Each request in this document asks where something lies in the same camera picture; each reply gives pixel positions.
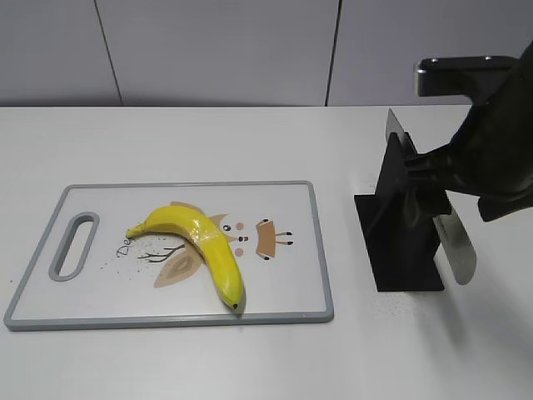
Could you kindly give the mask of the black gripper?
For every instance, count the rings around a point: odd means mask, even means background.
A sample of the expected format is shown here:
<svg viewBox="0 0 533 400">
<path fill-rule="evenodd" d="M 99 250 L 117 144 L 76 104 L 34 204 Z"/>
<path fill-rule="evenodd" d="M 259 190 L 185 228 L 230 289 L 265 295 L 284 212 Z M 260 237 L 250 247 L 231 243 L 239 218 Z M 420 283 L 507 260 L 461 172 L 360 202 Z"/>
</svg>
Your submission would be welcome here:
<svg viewBox="0 0 533 400">
<path fill-rule="evenodd" d="M 472 107 L 449 144 L 407 156 L 410 178 L 446 178 L 446 187 L 479 198 L 485 222 L 532 207 L 532 46 L 482 107 Z M 416 212 L 450 215 L 438 183 L 412 179 Z"/>
</svg>

